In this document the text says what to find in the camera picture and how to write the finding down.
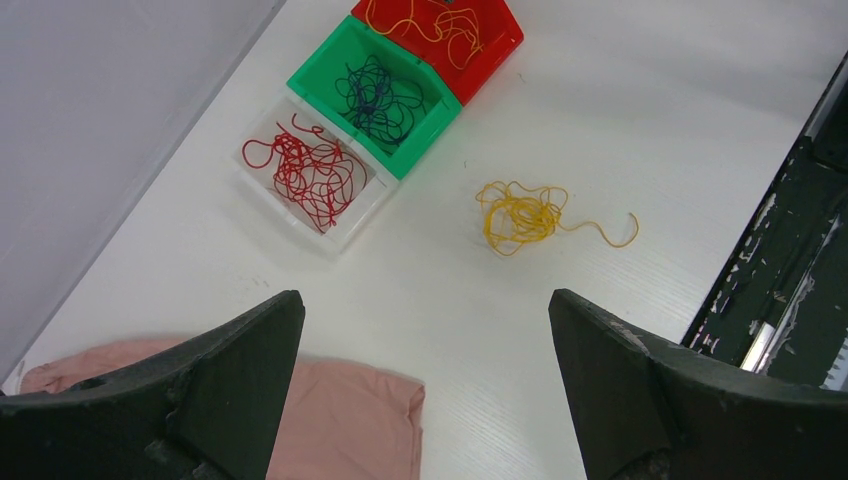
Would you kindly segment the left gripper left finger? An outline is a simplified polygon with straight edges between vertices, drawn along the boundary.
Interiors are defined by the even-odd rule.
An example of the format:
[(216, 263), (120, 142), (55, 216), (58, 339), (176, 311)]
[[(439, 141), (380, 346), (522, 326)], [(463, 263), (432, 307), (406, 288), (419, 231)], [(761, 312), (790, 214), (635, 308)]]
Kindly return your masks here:
[(59, 393), (1, 400), (5, 479), (262, 479), (305, 320), (299, 292)]

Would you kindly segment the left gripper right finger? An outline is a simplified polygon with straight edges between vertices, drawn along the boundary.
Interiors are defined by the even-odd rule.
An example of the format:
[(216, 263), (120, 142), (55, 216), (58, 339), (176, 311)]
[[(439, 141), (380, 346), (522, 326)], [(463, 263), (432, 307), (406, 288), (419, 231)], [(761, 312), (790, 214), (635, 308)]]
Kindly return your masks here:
[(847, 397), (756, 375), (568, 289), (548, 307), (590, 479), (843, 479)]

